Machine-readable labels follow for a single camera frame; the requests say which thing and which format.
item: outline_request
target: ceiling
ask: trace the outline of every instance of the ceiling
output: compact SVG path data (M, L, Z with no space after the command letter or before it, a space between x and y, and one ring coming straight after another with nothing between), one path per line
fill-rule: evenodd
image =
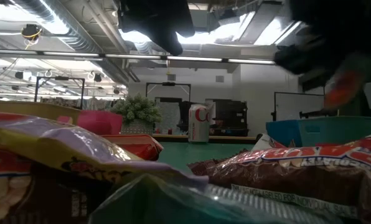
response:
M134 39L126 39L126 34L122 34L118 30L117 6L115 0L95 0L98 3L100 10L104 13L108 20L104 20L101 15L93 16L90 12L90 7L87 6L88 0L59 0L68 14L75 19L79 25L79 29L85 30L93 44L98 46L102 52L113 53L133 53L140 54L136 48ZM90 4L94 12L98 12L97 8ZM235 7L237 16L241 20L239 24L232 26L219 27L213 32L212 30L220 10L226 7ZM184 53L185 56L202 56L202 57L231 57L231 58L256 58L271 60L274 53L277 51L274 41L289 31L294 22L289 19L289 14L286 8L282 5L282 1L265 3L264 1L239 0L239 1L224 1L224 0L190 0L189 7L194 21L194 27L197 35L210 36L209 41L199 43L201 36L196 36L194 39L184 39ZM26 24L40 23L40 18L32 14L20 10L15 5L11 4L11 0L0 0L0 49L31 49L31 50L50 50L73 52L74 49L63 41L65 36L60 34L53 34L50 30L43 31L40 39L36 44L29 44L25 40L20 31ZM107 35L107 27L114 27L116 29L116 36L113 41L112 34ZM281 42L292 43L294 33L297 29L287 35L287 38ZM152 54L166 54L159 46L154 43L149 43ZM0 93L11 93L11 95L0 95L10 100L31 100L31 94L35 92L35 78L29 80L20 80L15 77L16 72L31 73L32 76L44 76L50 74L51 76L64 76L70 78L84 78L87 87L85 95L87 96L107 96L107 97L121 97L127 94L127 86L131 82L138 82L137 68L166 68L166 62L157 62L150 60L130 60L125 62L119 59L112 60L112 63L120 71L126 69L127 71L133 68L132 72L124 73L124 76L129 80L124 80L119 77L116 72L107 72L105 68L99 66L98 63L82 60L81 58L74 58L73 60L52 60L40 58L10 58L6 55L0 56ZM173 61L170 63L172 68L210 68L223 69L228 73L232 73L237 65L226 63L209 63L209 62L181 62ZM101 74L101 82L95 82L93 77L95 74ZM17 88L12 89L13 85L18 85ZM66 93L57 93L54 91L55 86L63 86L68 91ZM40 88L39 94L43 95L73 95L77 96L81 90L78 87L80 82L74 81L60 81L51 79L44 83ZM119 95L113 93L114 87L121 90Z

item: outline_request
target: white can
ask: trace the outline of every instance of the white can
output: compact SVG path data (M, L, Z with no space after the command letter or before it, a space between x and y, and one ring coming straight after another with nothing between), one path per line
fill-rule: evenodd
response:
M189 142L209 142L209 110L205 105L191 105L188 122Z

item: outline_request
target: coke can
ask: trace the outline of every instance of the coke can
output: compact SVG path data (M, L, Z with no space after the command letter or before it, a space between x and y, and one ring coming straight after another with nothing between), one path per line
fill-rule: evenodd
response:
M209 142L209 111L205 105L191 105L188 122L189 142Z

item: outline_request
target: potted plant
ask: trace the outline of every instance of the potted plant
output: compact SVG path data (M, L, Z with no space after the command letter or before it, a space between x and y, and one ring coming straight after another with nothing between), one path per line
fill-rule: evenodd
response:
M153 100L137 94L127 96L125 100L118 100L112 107L112 113L123 117L121 134L149 134L154 131L154 123L161 121L159 108Z

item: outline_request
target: green table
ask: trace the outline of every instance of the green table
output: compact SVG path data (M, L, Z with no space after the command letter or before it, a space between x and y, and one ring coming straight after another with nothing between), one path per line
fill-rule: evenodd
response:
M251 150L252 144L191 144L188 142L160 142L164 150L158 162L164 162L184 172L191 173L187 164L208 159L222 159L240 152Z

